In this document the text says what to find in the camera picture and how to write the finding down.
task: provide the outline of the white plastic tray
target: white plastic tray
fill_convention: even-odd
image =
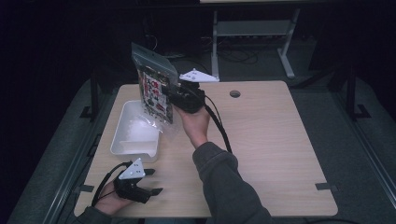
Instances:
[[[140,101],[128,101],[124,104],[113,142],[111,153],[124,159],[142,162],[157,160],[160,131],[144,120]]]

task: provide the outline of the dark background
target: dark background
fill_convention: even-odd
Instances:
[[[106,10],[112,5],[99,2],[0,3],[1,223],[6,222],[64,112],[93,70],[98,71],[102,90],[111,91],[136,82],[131,41],[153,47],[155,35],[161,43],[160,53],[199,54],[200,36],[211,36],[209,10],[131,12]],[[127,2],[129,6],[145,3]],[[303,9],[295,38],[312,35],[317,39],[312,69],[324,69],[352,55],[359,77],[373,87],[379,102],[396,120],[395,3],[347,2]],[[114,4],[122,8],[123,3]]]

